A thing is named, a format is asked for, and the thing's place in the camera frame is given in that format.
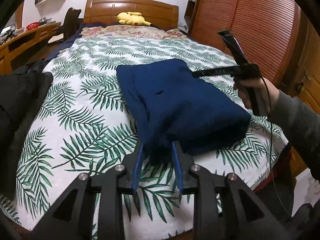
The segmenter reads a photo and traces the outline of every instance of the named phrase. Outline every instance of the gray sleeve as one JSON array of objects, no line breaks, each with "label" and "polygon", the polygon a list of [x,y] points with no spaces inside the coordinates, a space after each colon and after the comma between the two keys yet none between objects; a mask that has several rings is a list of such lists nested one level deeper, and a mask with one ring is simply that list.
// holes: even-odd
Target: gray sleeve
[{"label": "gray sleeve", "polygon": [[311,170],[320,179],[320,115],[280,91],[268,120],[283,130],[284,135]]}]

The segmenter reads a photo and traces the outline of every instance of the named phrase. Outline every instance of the yellow plush toy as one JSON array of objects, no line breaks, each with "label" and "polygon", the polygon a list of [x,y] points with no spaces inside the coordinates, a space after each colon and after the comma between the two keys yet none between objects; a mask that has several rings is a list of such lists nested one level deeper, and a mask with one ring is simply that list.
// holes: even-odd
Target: yellow plush toy
[{"label": "yellow plush toy", "polygon": [[144,20],[142,13],[138,12],[123,12],[119,13],[117,20],[120,24],[127,25],[146,25],[150,26],[151,23]]}]

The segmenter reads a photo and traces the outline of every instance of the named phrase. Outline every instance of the bed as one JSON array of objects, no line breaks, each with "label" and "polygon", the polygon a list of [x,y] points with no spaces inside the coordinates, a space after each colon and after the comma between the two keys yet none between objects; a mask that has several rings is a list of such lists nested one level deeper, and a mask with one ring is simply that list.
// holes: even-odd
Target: bed
[{"label": "bed", "polygon": [[[158,28],[141,31],[133,26],[132,31],[114,25],[123,11],[139,11]],[[52,72],[54,81],[24,143],[16,199],[0,196],[4,213],[30,230],[78,174],[105,172],[133,151],[137,126],[116,78],[118,65],[170,58],[184,60],[191,70],[234,64],[230,56],[176,29],[177,6],[151,0],[88,0],[84,23],[82,36],[78,33],[44,69]],[[244,107],[230,76],[204,79]],[[277,126],[273,135],[274,164],[288,141]],[[254,189],[269,175],[269,138],[270,123],[252,115],[245,139],[194,160],[212,173],[235,172]],[[97,195],[92,239],[97,239],[98,203]],[[124,195],[123,205],[126,239],[166,239],[193,226],[193,196],[179,198],[171,164],[151,166],[146,160],[138,195]]]}]

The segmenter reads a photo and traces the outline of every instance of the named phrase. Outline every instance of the metal bolt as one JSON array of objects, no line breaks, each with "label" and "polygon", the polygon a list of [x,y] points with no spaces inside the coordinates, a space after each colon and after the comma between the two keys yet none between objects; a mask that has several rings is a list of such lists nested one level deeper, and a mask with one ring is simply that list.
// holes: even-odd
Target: metal bolt
[{"label": "metal bolt", "polygon": [[79,180],[86,180],[88,178],[88,174],[81,173],[78,178],[79,178]]},{"label": "metal bolt", "polygon": [[122,165],[122,164],[118,164],[118,165],[115,166],[116,171],[123,171],[124,168],[125,168],[125,166]]},{"label": "metal bolt", "polygon": [[192,169],[193,171],[199,171],[199,170],[201,169],[201,166],[198,165],[198,164],[193,164],[193,165],[191,166],[191,169]]},{"label": "metal bolt", "polygon": [[230,180],[236,180],[236,179],[238,179],[238,175],[235,174],[235,173],[229,173],[229,174],[228,174],[228,179],[230,179]]}]

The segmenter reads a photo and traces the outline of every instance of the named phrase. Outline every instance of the red basket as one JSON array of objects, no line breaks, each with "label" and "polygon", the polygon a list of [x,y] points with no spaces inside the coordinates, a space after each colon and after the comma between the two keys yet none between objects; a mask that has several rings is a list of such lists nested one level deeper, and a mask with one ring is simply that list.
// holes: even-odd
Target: red basket
[{"label": "red basket", "polygon": [[31,31],[31,30],[34,30],[34,29],[38,28],[39,24],[40,24],[39,22],[31,23],[26,28],[27,28],[28,31]]}]

